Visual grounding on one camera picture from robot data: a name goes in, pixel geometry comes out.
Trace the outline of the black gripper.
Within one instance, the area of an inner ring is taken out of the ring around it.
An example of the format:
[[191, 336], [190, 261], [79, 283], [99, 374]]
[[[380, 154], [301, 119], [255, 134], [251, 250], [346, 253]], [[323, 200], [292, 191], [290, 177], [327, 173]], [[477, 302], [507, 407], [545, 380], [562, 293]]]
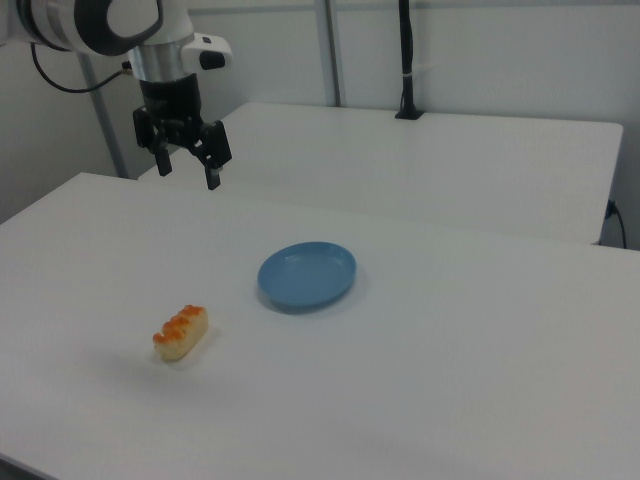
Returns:
[[139, 81], [144, 105], [133, 112], [137, 145], [154, 155], [161, 177], [172, 172], [167, 144], [181, 146], [204, 167], [207, 188], [221, 185], [220, 172], [232, 159], [224, 124], [205, 123], [195, 74], [168, 82]]

